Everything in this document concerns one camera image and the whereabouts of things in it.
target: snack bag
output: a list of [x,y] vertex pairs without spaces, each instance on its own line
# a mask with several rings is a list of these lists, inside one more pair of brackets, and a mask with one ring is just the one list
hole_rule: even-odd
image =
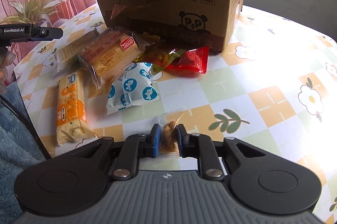
[[150,63],[132,63],[123,75],[115,79],[107,99],[107,115],[130,106],[159,100],[158,92],[152,87],[151,66]]
[[166,68],[191,70],[205,74],[207,71],[208,50],[208,46],[188,50],[170,63]]
[[57,143],[80,141],[95,137],[87,124],[83,94],[83,70],[59,80],[57,101]]
[[111,82],[153,41],[122,27],[107,28],[86,45],[78,57],[91,74],[97,89]]
[[[177,130],[175,130],[176,125],[183,114],[177,119],[172,120],[166,123],[164,126],[161,125],[161,134],[160,134],[160,146],[159,146],[159,156],[179,156],[179,149],[177,144]],[[159,122],[162,123],[163,120],[166,120],[165,116],[159,118]]]
[[67,44],[63,48],[59,49],[55,53],[55,59],[57,61],[57,71],[61,71],[67,65],[76,62],[77,54],[88,43],[92,42],[99,35],[97,29],[84,34],[77,40]]
[[180,57],[186,50],[177,48],[172,43],[161,43],[157,48],[145,52],[138,61],[152,63],[152,75],[164,70],[174,59]]

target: panda logo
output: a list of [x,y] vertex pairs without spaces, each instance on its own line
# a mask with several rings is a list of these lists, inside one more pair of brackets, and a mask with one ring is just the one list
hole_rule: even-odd
[[210,34],[210,32],[205,29],[207,22],[205,15],[199,16],[198,14],[180,11],[179,16],[181,17],[181,24],[178,26],[184,30],[196,31],[199,34]]

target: round black disc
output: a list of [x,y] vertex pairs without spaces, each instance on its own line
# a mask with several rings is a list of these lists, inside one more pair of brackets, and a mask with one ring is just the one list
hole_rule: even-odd
[[86,158],[62,156],[23,171],[14,192],[20,206],[40,215],[67,215],[96,203],[107,186],[99,168]]
[[284,159],[250,160],[230,179],[233,195],[246,206],[263,213],[290,215],[313,209],[321,183],[310,170]]

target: checkered tablecloth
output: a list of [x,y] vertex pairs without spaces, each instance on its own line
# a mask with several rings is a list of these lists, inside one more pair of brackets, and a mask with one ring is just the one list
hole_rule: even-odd
[[[57,156],[82,143],[56,144],[56,73],[54,53],[94,28],[106,26],[97,5],[66,25],[59,40],[41,42],[15,68],[29,116],[47,150]],[[170,71],[156,76],[161,100],[105,116],[110,87],[96,93],[87,82],[88,124],[97,137],[122,141],[149,132],[161,119],[180,120],[189,133],[213,140],[234,136],[313,170],[322,195],[314,213],[337,220],[337,45],[331,38],[254,8],[244,7],[222,55],[210,56],[205,75]],[[185,168],[165,158],[159,169]]]

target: white snack packet with blue circles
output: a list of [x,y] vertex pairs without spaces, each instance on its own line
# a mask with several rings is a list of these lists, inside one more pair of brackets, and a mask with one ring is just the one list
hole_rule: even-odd
[[107,115],[130,106],[159,100],[149,74],[151,67],[150,63],[131,64],[123,75],[114,80],[107,99]]

